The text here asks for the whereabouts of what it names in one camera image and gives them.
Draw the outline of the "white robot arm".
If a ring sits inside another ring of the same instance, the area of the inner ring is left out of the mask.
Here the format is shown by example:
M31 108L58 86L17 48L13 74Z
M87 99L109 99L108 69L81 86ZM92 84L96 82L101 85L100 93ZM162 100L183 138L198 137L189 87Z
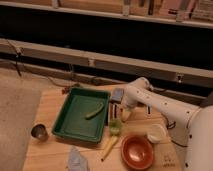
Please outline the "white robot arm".
M184 171L213 171L213 105L200 107L154 93L144 77L124 87L123 121L138 103L155 108L189 130Z

